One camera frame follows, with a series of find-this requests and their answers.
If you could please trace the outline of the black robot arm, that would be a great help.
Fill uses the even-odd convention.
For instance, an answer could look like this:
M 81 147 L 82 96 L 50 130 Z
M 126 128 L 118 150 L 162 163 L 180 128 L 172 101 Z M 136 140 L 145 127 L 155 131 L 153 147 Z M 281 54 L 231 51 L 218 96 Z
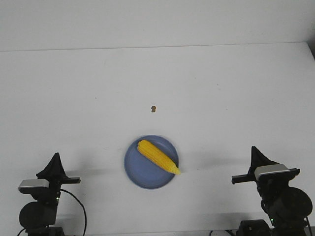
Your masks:
M 63 236 L 62 227 L 55 227 L 61 193 L 72 196 L 82 207 L 84 230 L 87 228 L 87 214 L 84 205 L 71 192 L 62 189 L 63 184 L 79 184 L 79 177 L 68 177 L 64 171 L 60 154 L 56 152 L 48 165 L 36 174 L 36 179 L 25 179 L 18 186 L 22 194 L 30 194 L 34 201 L 26 204 L 19 213 L 19 223 L 29 236 Z
M 268 159 L 257 147 L 251 148 L 251 164 L 247 174 L 232 177 L 232 184 L 255 182 L 261 197 L 261 208 L 268 215 L 272 227 L 265 220 L 243 220 L 236 231 L 238 236 L 304 236 L 310 226 L 308 217 L 313 203 L 301 189 L 289 186 L 300 169 Z

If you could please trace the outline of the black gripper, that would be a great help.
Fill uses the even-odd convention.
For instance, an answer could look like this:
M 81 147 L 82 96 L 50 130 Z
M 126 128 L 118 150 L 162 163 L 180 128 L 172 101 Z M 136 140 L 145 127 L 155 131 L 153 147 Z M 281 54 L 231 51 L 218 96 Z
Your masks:
M 36 174 L 35 187 L 31 191 L 31 196 L 35 200 L 49 206 L 58 205 L 63 184 L 79 184 L 81 182 L 80 177 L 67 177 L 60 154 L 56 152 L 55 156 L 42 171 Z
M 248 173 L 245 175 L 232 176 L 232 184 L 243 182 L 255 182 L 257 185 L 257 191 L 261 197 L 262 203 L 270 204 L 280 195 L 280 193 L 289 188 L 288 183 L 300 174 L 300 169 L 291 168 L 290 172 L 282 174 L 272 174 L 262 176 L 259 180 L 255 179 L 254 171 L 257 167 L 276 165 L 279 162 L 268 159 L 257 147 L 251 148 L 251 164 Z

